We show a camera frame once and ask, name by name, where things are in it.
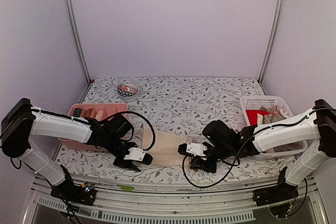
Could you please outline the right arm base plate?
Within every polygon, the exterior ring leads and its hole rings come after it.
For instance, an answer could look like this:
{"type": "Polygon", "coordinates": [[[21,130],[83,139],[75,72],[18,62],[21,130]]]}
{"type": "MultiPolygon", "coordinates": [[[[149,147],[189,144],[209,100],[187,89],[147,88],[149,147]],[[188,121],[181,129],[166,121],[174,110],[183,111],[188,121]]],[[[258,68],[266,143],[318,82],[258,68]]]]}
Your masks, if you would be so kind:
{"type": "Polygon", "coordinates": [[[281,184],[254,190],[252,199],[257,206],[264,206],[294,199],[298,195],[297,186],[281,184]]]}

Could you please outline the cream underwear navy trim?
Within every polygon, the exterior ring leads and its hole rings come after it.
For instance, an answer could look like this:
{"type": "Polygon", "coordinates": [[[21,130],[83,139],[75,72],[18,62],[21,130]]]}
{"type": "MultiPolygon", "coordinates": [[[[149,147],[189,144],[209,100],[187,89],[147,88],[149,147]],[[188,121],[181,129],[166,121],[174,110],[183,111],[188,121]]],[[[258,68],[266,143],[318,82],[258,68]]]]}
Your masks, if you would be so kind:
{"type": "Polygon", "coordinates": [[[103,110],[100,110],[97,112],[96,116],[95,116],[95,119],[97,121],[100,121],[102,119],[102,116],[103,116],[103,110]]]}

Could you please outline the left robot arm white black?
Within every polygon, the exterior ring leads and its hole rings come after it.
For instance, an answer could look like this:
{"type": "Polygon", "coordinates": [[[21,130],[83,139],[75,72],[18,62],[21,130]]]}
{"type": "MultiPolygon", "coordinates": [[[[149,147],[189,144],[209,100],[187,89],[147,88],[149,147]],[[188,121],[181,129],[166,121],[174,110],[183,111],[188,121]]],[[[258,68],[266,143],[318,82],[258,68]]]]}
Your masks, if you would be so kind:
{"type": "Polygon", "coordinates": [[[32,106],[29,99],[19,100],[1,122],[1,149],[9,158],[16,158],[42,175],[67,200],[78,195],[68,171],[52,161],[46,153],[29,142],[31,136],[49,136],[102,147],[114,157],[114,165],[138,171],[134,162],[143,162],[146,151],[123,137],[134,127],[118,112],[98,121],[57,114],[32,106]]]}

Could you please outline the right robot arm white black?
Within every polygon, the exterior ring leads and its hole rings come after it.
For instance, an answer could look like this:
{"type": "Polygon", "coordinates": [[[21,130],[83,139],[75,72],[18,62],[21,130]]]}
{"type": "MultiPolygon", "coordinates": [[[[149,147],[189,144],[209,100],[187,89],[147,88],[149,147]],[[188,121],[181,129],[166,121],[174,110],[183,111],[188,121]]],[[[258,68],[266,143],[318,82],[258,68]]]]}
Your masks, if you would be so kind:
{"type": "Polygon", "coordinates": [[[189,168],[215,173],[217,163],[229,157],[256,156],[271,148],[312,140],[313,143],[292,164],[286,166],[284,180],[271,190],[276,201],[291,194],[309,174],[335,157],[335,108],[325,100],[315,101],[313,108],[275,123],[247,126],[239,132],[217,120],[202,131],[207,142],[188,143],[189,168]]]}

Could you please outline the cream garment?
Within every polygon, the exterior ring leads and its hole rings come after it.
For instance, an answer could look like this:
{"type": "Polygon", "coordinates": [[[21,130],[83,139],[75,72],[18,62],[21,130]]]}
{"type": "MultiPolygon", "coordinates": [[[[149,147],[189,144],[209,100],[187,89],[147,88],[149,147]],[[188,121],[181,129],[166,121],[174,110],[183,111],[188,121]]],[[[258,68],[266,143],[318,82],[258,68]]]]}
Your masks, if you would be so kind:
{"type": "Polygon", "coordinates": [[[155,143],[146,151],[153,157],[151,165],[158,167],[180,166],[184,155],[179,154],[181,144],[192,142],[189,136],[176,135],[169,132],[154,131],[155,143]]]}

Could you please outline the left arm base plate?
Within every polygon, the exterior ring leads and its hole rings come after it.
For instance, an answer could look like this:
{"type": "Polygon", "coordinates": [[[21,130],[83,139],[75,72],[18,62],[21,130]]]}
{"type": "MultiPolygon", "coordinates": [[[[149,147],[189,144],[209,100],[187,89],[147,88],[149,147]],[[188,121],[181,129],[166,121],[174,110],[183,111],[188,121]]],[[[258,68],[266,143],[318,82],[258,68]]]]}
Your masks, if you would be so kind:
{"type": "Polygon", "coordinates": [[[93,206],[96,199],[97,191],[75,185],[73,182],[63,182],[58,186],[53,186],[51,196],[64,201],[69,201],[86,206],[93,206]]]}

